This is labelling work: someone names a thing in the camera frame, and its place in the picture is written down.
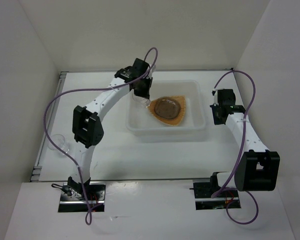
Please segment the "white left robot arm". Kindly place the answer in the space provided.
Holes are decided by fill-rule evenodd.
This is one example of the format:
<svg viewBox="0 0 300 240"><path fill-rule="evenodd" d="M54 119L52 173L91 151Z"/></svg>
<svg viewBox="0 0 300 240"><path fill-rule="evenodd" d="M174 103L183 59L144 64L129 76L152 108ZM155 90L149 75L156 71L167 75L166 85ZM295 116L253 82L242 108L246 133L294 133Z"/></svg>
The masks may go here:
<svg viewBox="0 0 300 240"><path fill-rule="evenodd" d="M73 110L72 132L76 142L74 159L77 162L67 180L71 193L78 200L84 200L90 193L90 168L93 152L104 136L102 121L110 109L125 95L134 95L150 100L152 70L142 59L136 58L133 65L118 70L107 90L85 106Z"/></svg>

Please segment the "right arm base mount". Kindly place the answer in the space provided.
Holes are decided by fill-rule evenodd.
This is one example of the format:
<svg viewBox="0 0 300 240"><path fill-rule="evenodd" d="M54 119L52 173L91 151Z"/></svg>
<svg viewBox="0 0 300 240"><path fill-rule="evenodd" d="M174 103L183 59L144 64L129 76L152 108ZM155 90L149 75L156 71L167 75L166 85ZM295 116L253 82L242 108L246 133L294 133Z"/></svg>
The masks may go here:
<svg viewBox="0 0 300 240"><path fill-rule="evenodd" d="M226 190L217 197L212 198L212 194L216 191L209 178L193 180L193 186L190 188L194 194L195 209L200 210L222 210L240 209L241 203L237 190Z"/></svg>

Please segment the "orange woven triangular plate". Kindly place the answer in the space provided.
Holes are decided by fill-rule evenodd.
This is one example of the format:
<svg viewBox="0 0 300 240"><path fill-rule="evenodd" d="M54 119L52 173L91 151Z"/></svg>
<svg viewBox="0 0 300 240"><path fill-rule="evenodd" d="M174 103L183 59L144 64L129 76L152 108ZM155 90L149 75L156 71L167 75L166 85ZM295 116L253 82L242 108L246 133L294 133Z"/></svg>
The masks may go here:
<svg viewBox="0 0 300 240"><path fill-rule="evenodd" d="M163 96L163 97L171 97L171 98L173 98L174 100L177 100L180 103L181 111L180 111L178 117L175 118L175 119L172 119L172 120L168 120L168 119L164 119L164 118L161 118L161 117L155 115L154 106L155 106L155 102L156 102L157 99L151 101L149 107L147 107L150 114L155 119L157 119L158 121L160 121L161 123L163 123L165 125L172 126L172 127L176 127L176 126L180 125L183 122L183 119L186 115L186 109L187 109L187 107L186 107L186 97L184 95Z"/></svg>

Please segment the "clear glass dish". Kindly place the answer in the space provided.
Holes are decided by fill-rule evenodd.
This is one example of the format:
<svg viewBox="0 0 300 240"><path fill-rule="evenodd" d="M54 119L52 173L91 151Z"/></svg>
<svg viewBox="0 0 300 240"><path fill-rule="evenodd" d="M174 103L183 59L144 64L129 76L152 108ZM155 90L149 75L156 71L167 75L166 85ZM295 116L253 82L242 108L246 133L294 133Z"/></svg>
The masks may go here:
<svg viewBox="0 0 300 240"><path fill-rule="evenodd" d="M161 97L155 101L153 111L160 118L173 120L178 117L181 104L171 97Z"/></svg>

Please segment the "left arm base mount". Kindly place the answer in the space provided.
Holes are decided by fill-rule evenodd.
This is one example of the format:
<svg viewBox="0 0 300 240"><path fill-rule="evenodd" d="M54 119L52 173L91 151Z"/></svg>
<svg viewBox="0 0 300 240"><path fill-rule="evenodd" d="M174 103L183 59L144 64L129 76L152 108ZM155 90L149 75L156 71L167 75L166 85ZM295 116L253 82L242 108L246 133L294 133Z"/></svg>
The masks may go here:
<svg viewBox="0 0 300 240"><path fill-rule="evenodd" d="M87 212L88 207L83 195L72 191L66 183L62 185L52 183L52 188L61 190L59 200L59 213ZM104 212L105 210L106 185L92 183L87 191L87 199L92 212Z"/></svg>

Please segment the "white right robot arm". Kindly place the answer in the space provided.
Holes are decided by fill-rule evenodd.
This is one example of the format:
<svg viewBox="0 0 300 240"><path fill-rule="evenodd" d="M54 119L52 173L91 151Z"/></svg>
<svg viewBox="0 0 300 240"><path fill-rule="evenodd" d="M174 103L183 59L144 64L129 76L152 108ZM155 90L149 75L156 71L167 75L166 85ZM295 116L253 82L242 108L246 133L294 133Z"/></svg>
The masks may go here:
<svg viewBox="0 0 300 240"><path fill-rule="evenodd" d="M239 146L237 160L231 172L215 172L209 184L211 197L221 196L227 188L240 192L273 191L276 187L280 156L260 140L250 123L248 110L236 104L232 89L214 89L210 105L213 122L225 125Z"/></svg>

